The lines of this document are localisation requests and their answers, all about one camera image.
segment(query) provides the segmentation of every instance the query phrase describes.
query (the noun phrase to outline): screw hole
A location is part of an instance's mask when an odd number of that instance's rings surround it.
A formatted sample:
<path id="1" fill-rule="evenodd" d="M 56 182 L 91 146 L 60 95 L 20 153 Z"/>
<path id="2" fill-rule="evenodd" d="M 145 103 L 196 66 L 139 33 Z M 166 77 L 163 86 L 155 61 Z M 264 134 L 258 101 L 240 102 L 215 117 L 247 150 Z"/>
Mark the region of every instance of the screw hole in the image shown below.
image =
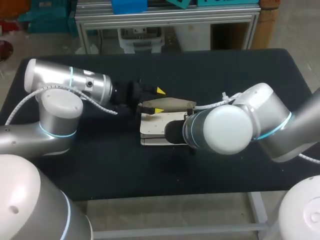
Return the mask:
<path id="1" fill-rule="evenodd" d="M 88 81 L 88 82 L 86 83 L 86 86 L 87 86 L 88 88 L 91 88 L 92 85 L 93 85 L 92 81 Z"/>
<path id="2" fill-rule="evenodd" d="M 19 209 L 16 206 L 10 206 L 9 209 L 13 214 L 19 213 Z"/>

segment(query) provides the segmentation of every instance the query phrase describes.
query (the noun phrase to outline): white cable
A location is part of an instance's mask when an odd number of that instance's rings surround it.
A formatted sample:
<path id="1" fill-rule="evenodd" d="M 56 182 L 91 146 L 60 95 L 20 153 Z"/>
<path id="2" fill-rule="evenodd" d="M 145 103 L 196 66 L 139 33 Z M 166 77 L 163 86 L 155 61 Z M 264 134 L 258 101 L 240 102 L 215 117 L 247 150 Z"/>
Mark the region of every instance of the white cable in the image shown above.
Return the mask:
<path id="1" fill-rule="evenodd" d="M 221 105 L 228 104 L 228 103 L 232 102 L 233 100 L 235 100 L 237 97 L 239 97 L 241 94 L 242 94 L 241 92 L 238 92 L 235 95 L 233 95 L 232 97 L 227 98 L 226 100 L 223 100 L 223 101 L 219 101 L 219 102 L 212 103 L 212 104 L 209 104 L 209 105 L 195 106 L 194 110 L 212 109 L 212 108 L 219 107 Z"/>
<path id="2" fill-rule="evenodd" d="M 303 154 L 301 154 L 301 153 L 299 154 L 299 157 L 302 158 L 302 159 L 308 160 L 308 161 L 310 161 L 310 162 L 313 162 L 313 163 L 315 163 L 315 164 L 320 164 L 320 161 L 319 161 L 319 160 L 314 159 L 314 158 L 312 158 L 312 157 L 308 157 L 308 156 L 303 155 Z"/>
<path id="3" fill-rule="evenodd" d="M 112 115 L 117 115 L 118 113 L 116 111 L 112 111 L 110 109 L 106 109 L 103 106 L 99 105 L 98 103 L 96 103 L 93 99 L 91 99 L 90 97 L 88 97 L 87 95 L 85 95 L 84 93 L 82 93 L 81 91 L 74 89 L 70 86 L 64 86 L 64 85 L 48 85 L 48 86 L 44 86 L 42 88 L 39 88 L 38 90 L 30 93 L 28 96 L 26 96 L 24 99 L 22 99 L 19 104 L 13 109 L 13 111 L 11 112 L 10 116 L 8 117 L 8 120 L 5 122 L 5 125 L 9 125 L 11 123 L 11 120 L 13 119 L 13 117 L 16 115 L 16 113 L 18 112 L 18 110 L 22 107 L 23 104 L 25 104 L 29 99 L 33 98 L 34 96 L 45 92 L 49 89 L 64 89 L 64 90 L 70 90 L 71 92 L 80 95 L 81 97 L 83 97 L 84 99 L 88 100 L 90 103 L 92 103 L 93 105 L 95 105 L 98 109 L 108 113 L 108 114 L 112 114 Z"/>

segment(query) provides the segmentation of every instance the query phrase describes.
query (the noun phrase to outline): white robotic arm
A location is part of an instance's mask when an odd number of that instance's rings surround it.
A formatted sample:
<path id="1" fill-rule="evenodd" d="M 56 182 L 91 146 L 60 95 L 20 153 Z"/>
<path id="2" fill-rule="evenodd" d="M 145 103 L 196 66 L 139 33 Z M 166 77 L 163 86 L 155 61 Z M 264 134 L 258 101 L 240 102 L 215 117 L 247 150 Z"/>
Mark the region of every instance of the white robotic arm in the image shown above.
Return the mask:
<path id="1" fill-rule="evenodd" d="M 239 153 L 251 141 L 257 141 L 275 162 L 300 156 L 320 163 L 301 154 L 320 140 L 320 91 L 294 112 L 266 83 L 224 98 L 215 104 L 196 106 L 180 124 L 182 131 L 170 122 L 165 128 L 167 140 L 225 155 Z M 172 138 L 172 132 L 182 136 Z"/>

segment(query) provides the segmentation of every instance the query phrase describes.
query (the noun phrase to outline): blue box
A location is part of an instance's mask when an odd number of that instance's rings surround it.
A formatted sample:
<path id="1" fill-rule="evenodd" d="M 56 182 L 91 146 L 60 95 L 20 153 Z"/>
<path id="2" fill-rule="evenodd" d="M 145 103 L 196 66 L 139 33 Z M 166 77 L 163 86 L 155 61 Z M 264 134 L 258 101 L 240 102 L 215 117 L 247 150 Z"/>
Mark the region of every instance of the blue box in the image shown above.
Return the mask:
<path id="1" fill-rule="evenodd" d="M 148 10 L 147 0 L 111 0 L 114 14 L 134 14 Z"/>
<path id="2" fill-rule="evenodd" d="M 257 4 L 258 2 L 259 0 L 197 0 L 196 4 L 198 6 L 214 6 L 231 4 Z"/>
<path id="3" fill-rule="evenodd" d="M 191 2 L 191 0 L 166 0 L 169 3 L 172 3 L 182 9 L 186 9 Z"/>

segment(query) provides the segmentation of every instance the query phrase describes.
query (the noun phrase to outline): black table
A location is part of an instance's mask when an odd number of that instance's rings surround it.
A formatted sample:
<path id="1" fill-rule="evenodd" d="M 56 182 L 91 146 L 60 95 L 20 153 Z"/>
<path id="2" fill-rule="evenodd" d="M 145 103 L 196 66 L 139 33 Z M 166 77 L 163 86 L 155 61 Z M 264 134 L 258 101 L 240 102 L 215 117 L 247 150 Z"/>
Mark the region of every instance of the black table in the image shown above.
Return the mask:
<path id="1" fill-rule="evenodd" d="M 176 98 L 209 104 L 261 82 L 268 83 L 289 110 L 311 92 L 286 50 L 227 50 L 183 54 L 66 55 L 41 59 L 104 73 L 113 80 L 160 86 Z M 22 61 L 0 114 L 3 125 L 27 94 Z M 39 119 L 34 99 L 13 124 Z M 58 156 L 29 159 L 72 200 L 205 193 L 288 190 L 299 181 L 320 175 L 320 166 L 295 158 L 271 161 L 257 143 L 239 154 L 208 152 L 190 155 L 185 146 L 141 146 L 140 122 L 126 111 L 108 115 L 85 104 L 76 140 Z M 306 154 L 319 158 L 317 147 Z"/>

